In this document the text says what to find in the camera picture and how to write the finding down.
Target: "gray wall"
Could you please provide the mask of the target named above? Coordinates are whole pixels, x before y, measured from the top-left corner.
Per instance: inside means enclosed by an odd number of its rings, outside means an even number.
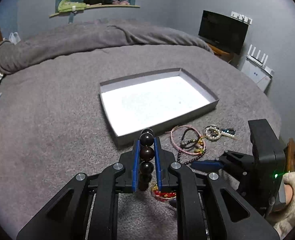
[[[3,0],[0,26],[8,36],[18,31],[21,38],[65,25],[67,16],[49,18],[55,0]],[[244,53],[253,44],[269,55],[267,65],[275,70],[267,92],[282,117],[281,136],[295,140],[295,4],[292,0],[136,0],[136,8],[90,9],[74,22],[99,18],[136,18],[197,35],[203,10],[231,15],[231,11],[253,18],[244,44]],[[240,66],[245,60],[242,57]]]

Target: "pink bracelet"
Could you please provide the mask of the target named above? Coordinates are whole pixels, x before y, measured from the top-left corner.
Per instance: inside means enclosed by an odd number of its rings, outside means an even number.
[[[182,149],[181,147],[179,147],[179,146],[174,142],[174,140],[173,140],[173,132],[174,132],[175,130],[179,129],[179,128],[182,128],[182,127],[190,128],[190,129],[192,129],[193,131],[195,131],[195,132],[200,136],[200,138],[201,138],[201,140],[202,140],[202,142],[203,142],[203,145],[204,145],[204,146],[203,146],[203,149],[204,149],[204,151],[205,151],[206,146],[205,146],[205,142],[204,142],[204,140],[202,139],[202,135],[200,134],[200,132],[199,132],[198,130],[196,130],[194,127],[192,127],[192,126],[190,126],[190,125],[176,126],[176,127],[174,127],[174,128],[171,130],[171,135],[170,135],[170,137],[171,137],[171,143],[172,143],[172,145],[173,145],[174,148],[177,149],[179,152],[183,152],[183,153],[188,154],[188,155],[200,155],[201,153],[192,153],[192,152],[188,152],[188,151]]]

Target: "white plastic bag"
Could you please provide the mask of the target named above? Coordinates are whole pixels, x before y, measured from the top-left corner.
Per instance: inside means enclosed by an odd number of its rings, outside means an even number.
[[[17,32],[15,33],[10,33],[9,34],[9,41],[12,42],[13,44],[17,44],[21,41],[20,36],[18,35]]]

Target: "bed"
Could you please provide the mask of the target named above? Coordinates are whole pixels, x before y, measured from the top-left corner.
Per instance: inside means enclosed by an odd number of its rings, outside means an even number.
[[[131,149],[113,142],[100,82],[180,67],[220,98],[214,111],[188,124],[198,130],[209,124],[236,129],[238,140],[208,142],[204,158],[214,159],[225,149],[251,154],[248,120],[267,119],[279,136],[281,119],[266,95],[186,33],[113,20],[70,24],[17,45],[2,43],[0,71],[8,74],[0,85],[0,224],[5,231],[15,239],[75,174],[100,173]],[[179,141],[180,134],[174,136]],[[160,140],[176,155],[168,134]],[[122,194],[118,215],[118,239],[177,237],[176,211],[149,190]]]

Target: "black monitor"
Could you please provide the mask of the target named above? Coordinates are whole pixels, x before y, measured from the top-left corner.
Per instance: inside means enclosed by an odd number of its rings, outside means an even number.
[[[247,23],[231,17],[203,11],[199,36],[221,50],[239,55],[248,27]]]

